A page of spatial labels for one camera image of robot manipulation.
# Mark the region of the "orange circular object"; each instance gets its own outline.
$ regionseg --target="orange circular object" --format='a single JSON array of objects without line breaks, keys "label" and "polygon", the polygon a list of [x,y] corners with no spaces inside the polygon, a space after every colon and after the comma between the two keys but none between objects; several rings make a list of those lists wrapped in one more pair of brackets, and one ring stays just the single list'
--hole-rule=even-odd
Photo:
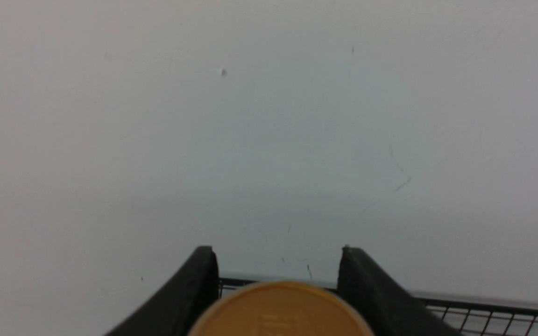
[{"label": "orange circular object", "polygon": [[291,281],[249,285],[211,306],[188,336],[374,336],[343,300]]}]

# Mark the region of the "scuff mark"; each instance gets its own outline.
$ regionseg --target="scuff mark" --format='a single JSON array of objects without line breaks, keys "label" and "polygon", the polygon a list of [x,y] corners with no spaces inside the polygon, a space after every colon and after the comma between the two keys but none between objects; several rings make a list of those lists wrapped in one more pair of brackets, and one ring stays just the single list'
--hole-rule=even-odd
[{"label": "scuff mark", "polygon": [[393,147],[391,146],[391,142],[388,144],[388,147],[389,147],[389,157],[391,158],[391,161],[393,162],[393,164],[395,164],[397,170],[399,170],[401,173],[403,173],[404,168],[393,157]]},{"label": "scuff mark", "polygon": [[404,183],[402,183],[399,187],[397,187],[394,191],[398,191],[402,189],[406,184],[410,183],[410,180],[412,180],[412,176],[410,176]]},{"label": "scuff mark", "polygon": [[359,213],[357,213],[356,215],[357,215],[357,216],[362,215],[363,213],[367,212],[367,210],[371,209],[375,204],[377,204],[377,201],[372,202],[371,204],[365,206],[365,208],[362,209],[362,210],[361,210]]}]

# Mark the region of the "white wall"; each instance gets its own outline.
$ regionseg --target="white wall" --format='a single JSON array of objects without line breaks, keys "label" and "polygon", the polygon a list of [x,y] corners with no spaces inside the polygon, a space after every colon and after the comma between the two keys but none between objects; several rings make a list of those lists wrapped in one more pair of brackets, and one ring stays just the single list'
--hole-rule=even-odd
[{"label": "white wall", "polygon": [[538,1],[0,0],[0,335],[102,334],[200,244],[538,304]]}]

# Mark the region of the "wire mesh rack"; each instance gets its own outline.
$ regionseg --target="wire mesh rack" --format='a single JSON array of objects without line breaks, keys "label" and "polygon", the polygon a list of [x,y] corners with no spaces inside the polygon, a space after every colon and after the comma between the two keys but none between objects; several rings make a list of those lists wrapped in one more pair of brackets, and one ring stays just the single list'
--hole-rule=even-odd
[{"label": "wire mesh rack", "polygon": [[[252,280],[222,278],[219,296],[227,296]],[[425,307],[466,336],[538,336],[538,310],[418,298]]]}]

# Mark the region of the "orange cylinder lid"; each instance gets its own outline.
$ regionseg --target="orange cylinder lid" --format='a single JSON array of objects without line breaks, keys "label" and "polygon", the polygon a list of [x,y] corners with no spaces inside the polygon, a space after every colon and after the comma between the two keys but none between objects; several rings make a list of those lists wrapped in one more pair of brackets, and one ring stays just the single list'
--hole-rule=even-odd
[{"label": "orange cylinder lid", "polygon": [[343,300],[292,281],[249,285],[219,300],[188,336],[374,336]]}]

